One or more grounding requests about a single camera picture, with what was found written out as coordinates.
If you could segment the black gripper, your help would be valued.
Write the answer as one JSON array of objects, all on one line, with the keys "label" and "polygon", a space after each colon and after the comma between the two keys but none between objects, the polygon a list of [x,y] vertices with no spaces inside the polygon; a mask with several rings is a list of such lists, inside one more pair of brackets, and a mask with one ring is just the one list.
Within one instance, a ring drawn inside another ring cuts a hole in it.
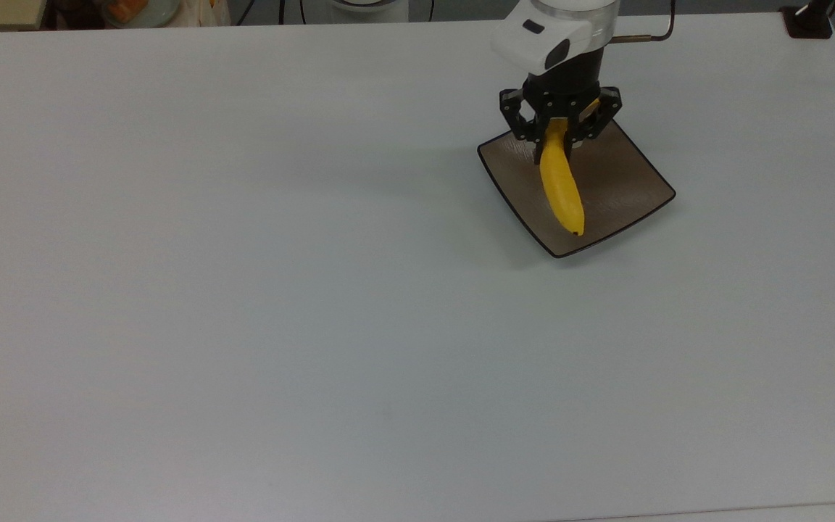
[{"label": "black gripper", "polygon": [[[580,146],[599,138],[613,121],[623,102],[617,87],[600,87],[599,74],[605,51],[597,49],[571,57],[544,74],[530,74],[518,89],[498,93],[499,109],[517,140],[542,144],[550,117],[569,118],[568,145]],[[533,116],[523,116],[526,103]]]}]

